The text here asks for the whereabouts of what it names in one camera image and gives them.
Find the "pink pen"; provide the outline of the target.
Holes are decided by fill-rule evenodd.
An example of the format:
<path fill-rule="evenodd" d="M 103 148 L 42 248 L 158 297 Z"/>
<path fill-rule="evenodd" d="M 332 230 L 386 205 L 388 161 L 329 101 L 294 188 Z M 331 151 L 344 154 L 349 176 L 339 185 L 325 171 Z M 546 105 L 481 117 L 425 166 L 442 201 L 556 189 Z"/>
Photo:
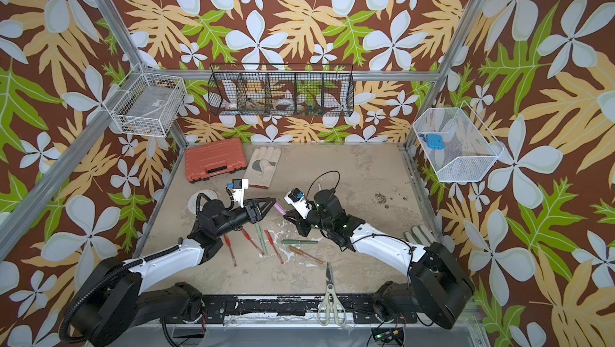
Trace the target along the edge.
<path fill-rule="evenodd" d="M 284 216 L 284 215 L 286 215 L 286 214 L 287 214 L 286 210 L 285 210 L 285 209 L 284 209 L 284 208 L 283 208 L 283 207 L 282 207 L 279 203 L 275 203 L 275 204 L 274 204 L 274 208 L 275 208 L 275 209 L 276 209 L 276 210 L 277 210 L 277 211 L 278 211 L 278 212 L 279 212 L 282 216 Z"/>

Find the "light green pen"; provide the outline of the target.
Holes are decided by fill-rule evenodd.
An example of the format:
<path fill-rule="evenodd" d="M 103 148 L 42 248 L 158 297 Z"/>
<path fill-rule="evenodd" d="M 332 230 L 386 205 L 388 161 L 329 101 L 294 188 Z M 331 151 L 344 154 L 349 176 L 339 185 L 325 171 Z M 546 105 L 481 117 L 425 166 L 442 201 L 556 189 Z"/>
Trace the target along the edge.
<path fill-rule="evenodd" d="M 256 224 L 255 227 L 256 227 L 257 236 L 259 238 L 261 250 L 263 251 L 264 256 L 267 256 L 268 252 L 267 252 L 267 246 L 266 246 L 266 241 L 265 241 L 265 236 L 264 236 L 264 230 L 262 229 L 260 224 Z"/>

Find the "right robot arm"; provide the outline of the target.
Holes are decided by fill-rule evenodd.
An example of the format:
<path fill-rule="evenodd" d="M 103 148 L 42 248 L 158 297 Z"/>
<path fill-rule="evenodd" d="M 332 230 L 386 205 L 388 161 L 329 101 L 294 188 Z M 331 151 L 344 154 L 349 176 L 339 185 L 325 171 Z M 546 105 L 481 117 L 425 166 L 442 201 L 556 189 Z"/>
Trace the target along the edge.
<path fill-rule="evenodd" d="M 312 230 L 350 250 L 374 257 L 405 276 L 405 283 L 387 281 L 373 294 L 373 311 L 379 321 L 403 318 L 408 323 L 428 318 L 443 329 L 451 329 L 476 288 L 448 249 L 437 241 L 428 246 L 377 230 L 365 220 L 347 214 L 334 189 L 321 190 L 313 199 L 298 189 L 285 201 L 292 209 L 284 218 L 302 237 Z"/>

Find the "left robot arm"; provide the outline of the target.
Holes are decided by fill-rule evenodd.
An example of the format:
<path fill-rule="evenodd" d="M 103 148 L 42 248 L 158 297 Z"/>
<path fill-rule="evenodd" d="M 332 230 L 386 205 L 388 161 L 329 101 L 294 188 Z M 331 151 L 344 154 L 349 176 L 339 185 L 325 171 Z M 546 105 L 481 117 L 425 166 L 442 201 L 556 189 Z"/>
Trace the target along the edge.
<path fill-rule="evenodd" d="M 226 207 L 200 193 L 187 238 L 145 257 L 123 262 L 108 258 L 93 270 L 65 309 L 60 340 L 107 346 L 131 327 L 157 318 L 197 318 L 202 308 L 198 289 L 187 283 L 160 290 L 152 286 L 213 259 L 224 235 L 261 222 L 275 203 L 275 198 L 254 198 L 239 207 Z"/>

